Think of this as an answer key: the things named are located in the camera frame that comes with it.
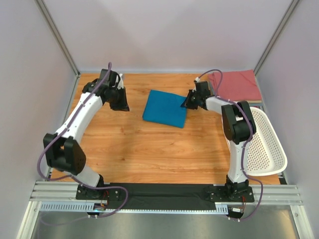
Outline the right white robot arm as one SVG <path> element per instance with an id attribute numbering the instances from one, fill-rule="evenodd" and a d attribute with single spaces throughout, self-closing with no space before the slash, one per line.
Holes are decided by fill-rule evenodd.
<path id="1" fill-rule="evenodd" d="M 208 83 L 201 82 L 199 78 L 194 83 L 195 88 L 189 90 L 181 106 L 190 110 L 201 107 L 221 114 L 224 136 L 230 146 L 230 167 L 226 175 L 226 183 L 222 186 L 208 186 L 205 188 L 205 193 L 212 202 L 252 203 L 254 202 L 253 191 L 244 170 L 250 141 L 256 133 L 250 106 L 246 101 L 235 103 L 212 95 Z"/>

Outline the blue t shirt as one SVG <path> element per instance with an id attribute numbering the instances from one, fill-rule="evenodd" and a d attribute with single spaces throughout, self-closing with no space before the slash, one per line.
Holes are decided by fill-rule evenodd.
<path id="1" fill-rule="evenodd" d="M 143 120 L 184 128 L 186 108 L 182 103 L 186 97 L 158 90 L 151 90 L 143 112 Z"/>

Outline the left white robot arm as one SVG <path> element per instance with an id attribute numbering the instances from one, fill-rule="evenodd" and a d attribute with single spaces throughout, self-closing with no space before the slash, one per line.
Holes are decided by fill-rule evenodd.
<path id="1" fill-rule="evenodd" d="M 123 75 L 110 69 L 102 69 L 97 79 L 83 87 L 66 122 L 54 134 L 47 133 L 43 138 L 47 165 L 79 183 L 77 199 L 97 200 L 107 195 L 102 175 L 87 165 L 80 146 L 86 128 L 105 103 L 114 111 L 130 110 Z"/>

